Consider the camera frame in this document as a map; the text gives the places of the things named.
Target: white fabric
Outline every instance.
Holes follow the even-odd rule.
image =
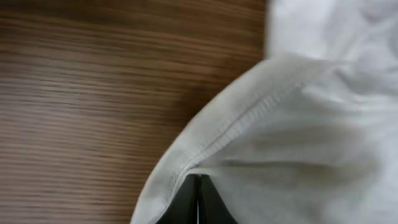
[[[240,224],[398,223],[398,1],[271,4],[267,60],[187,125],[131,223],[208,174]]]

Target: dark brown wood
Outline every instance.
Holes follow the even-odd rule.
[[[0,1],[0,223],[128,223],[174,138],[262,58],[264,8]]]

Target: wooden surface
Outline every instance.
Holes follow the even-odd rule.
[[[129,223],[263,27],[264,0],[0,1],[0,224]]]

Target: wrinkled white fabric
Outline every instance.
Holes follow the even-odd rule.
[[[398,1],[271,3],[267,60],[209,102],[151,173],[132,224],[187,174],[245,223],[398,223]]]

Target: white garment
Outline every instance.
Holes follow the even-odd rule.
[[[208,174],[239,224],[398,223],[398,1],[271,7],[267,60],[187,125],[132,224]]]

